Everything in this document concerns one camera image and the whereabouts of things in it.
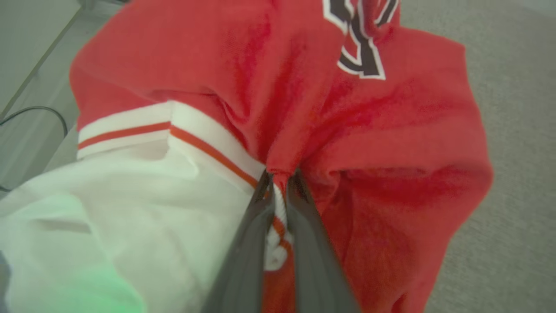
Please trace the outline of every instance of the floor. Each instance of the floor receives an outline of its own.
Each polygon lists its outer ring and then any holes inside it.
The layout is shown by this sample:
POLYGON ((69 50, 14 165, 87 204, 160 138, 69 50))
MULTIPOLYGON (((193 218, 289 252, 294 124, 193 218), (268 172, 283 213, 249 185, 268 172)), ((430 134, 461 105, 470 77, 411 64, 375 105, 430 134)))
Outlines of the floor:
MULTIPOLYGON (((78 108, 68 82, 70 64, 106 21, 106 14, 82 11, 6 116, 25 107, 48 106, 73 127, 78 108)), ((28 111, 6 123, 0 131, 0 185, 13 189, 42 173, 62 139, 60 121, 47 111, 28 111)))
POLYGON ((402 23, 466 45, 496 173, 426 312, 556 312, 556 2, 410 0, 402 23))

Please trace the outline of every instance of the gray carpet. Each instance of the gray carpet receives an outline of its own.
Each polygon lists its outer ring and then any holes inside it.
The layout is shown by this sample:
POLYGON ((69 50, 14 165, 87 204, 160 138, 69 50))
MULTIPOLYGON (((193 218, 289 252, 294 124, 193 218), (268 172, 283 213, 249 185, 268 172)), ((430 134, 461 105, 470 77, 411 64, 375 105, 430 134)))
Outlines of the gray carpet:
MULTIPOLYGON (((556 312, 553 1, 403 1, 404 25, 466 45, 496 172, 453 238, 426 313, 556 312)), ((72 133, 48 168, 73 160, 75 142, 72 133)))

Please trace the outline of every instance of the jersey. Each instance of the jersey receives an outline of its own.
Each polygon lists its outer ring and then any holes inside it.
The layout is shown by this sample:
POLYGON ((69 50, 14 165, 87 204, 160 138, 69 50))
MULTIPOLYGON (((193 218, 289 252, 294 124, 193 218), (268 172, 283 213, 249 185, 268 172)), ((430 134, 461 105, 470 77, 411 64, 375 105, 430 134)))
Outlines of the jersey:
MULTIPOLYGON (((79 158, 156 140, 242 190, 300 168, 364 312, 422 312, 493 172, 464 47, 399 0, 135 0, 71 73, 79 158)), ((265 312, 295 312, 285 211, 265 312)))

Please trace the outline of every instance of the white stripe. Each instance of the white stripe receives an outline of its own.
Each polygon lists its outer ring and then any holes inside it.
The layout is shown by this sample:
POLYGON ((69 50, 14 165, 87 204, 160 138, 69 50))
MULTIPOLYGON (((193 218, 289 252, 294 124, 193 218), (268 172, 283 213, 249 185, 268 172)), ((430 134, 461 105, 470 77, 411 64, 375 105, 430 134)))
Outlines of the white stripe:
POLYGON ((274 227, 270 227, 269 229, 269 234, 266 237, 266 244, 272 249, 275 249, 280 244, 280 235, 274 227))
POLYGON ((395 1, 396 4, 394 5, 392 12, 390 12, 390 15, 388 16, 388 20, 386 21, 387 23, 390 23, 390 21, 392 21, 392 18, 394 17, 394 13, 396 13, 396 10, 398 9, 398 5, 400 4, 400 0, 393 0, 393 1, 395 1))
POLYGON ((79 142, 112 131, 168 122, 170 121, 171 109, 172 104, 164 102, 98 119, 79 131, 79 142))
POLYGON ((336 63, 336 65, 338 65, 339 68, 341 68, 344 72, 348 72, 352 75, 359 75, 359 71, 354 71, 352 69, 349 69, 348 67, 346 67, 342 62, 340 62, 340 60, 338 60, 338 62, 336 63))
POLYGON ((249 176, 259 179, 265 169, 264 164, 252 158, 224 126, 192 106, 171 102, 174 103, 172 125, 210 144, 249 176))
POLYGON ((344 0, 344 6, 346 7, 347 11, 349 12, 350 17, 353 18, 354 8, 351 5, 351 0, 344 0))
POLYGON ((367 35, 367 31, 365 30, 365 13, 363 11, 363 0, 359 0, 357 2, 357 12, 359 13, 359 30, 361 31, 363 37, 369 38, 369 35, 367 35))
POLYGON ((174 136, 168 136, 168 146, 171 149, 175 149, 180 154, 183 154, 188 158, 191 158, 195 162, 214 170, 215 173, 217 173, 219 176, 226 179, 228 182, 230 182, 232 185, 237 187, 239 190, 247 194, 253 193, 253 186, 251 184, 246 182, 243 178, 239 177, 235 172, 233 172, 227 166, 220 163, 218 160, 206 154, 204 151, 200 150, 194 145, 186 143, 183 140, 178 139, 174 136))
POLYGON ((330 0, 322 0, 322 10, 325 19, 338 26, 338 28, 342 30, 342 33, 345 34, 348 32, 348 23, 343 22, 330 11, 330 0))
POLYGON ((266 250, 265 259, 265 271, 277 271, 287 259, 287 250, 281 246, 272 251, 266 250))
POLYGON ((284 228, 287 230, 287 217, 286 217, 286 204, 284 202, 284 195, 278 186, 272 184, 274 187, 274 215, 282 222, 284 228))
POLYGON ((294 237, 290 232, 286 232, 284 235, 284 240, 289 242, 290 244, 294 244, 294 237))
POLYGON ((83 159, 89 155, 105 152, 113 149, 123 148, 126 146, 149 143, 156 140, 166 140, 168 138, 168 130, 153 131, 146 134, 138 134, 122 138, 115 138, 101 141, 99 143, 86 146, 77 151, 77 159, 83 159))
POLYGON ((384 13, 386 13, 386 9, 388 9, 388 6, 390 5, 390 1, 395 1, 395 0, 388 0, 384 6, 382 11, 380 11, 379 16, 375 19, 375 24, 377 24, 378 22, 380 22, 380 20, 382 19, 382 17, 384 16, 384 13))
POLYGON ((373 51, 373 55, 375 56, 376 68, 379 71, 378 75, 369 75, 365 76, 363 72, 359 73, 359 77, 361 79, 379 79, 379 80, 386 80, 386 73, 384 72, 384 66, 382 64, 382 59, 380 58, 379 50, 375 46, 374 38, 369 39, 369 47, 373 51))

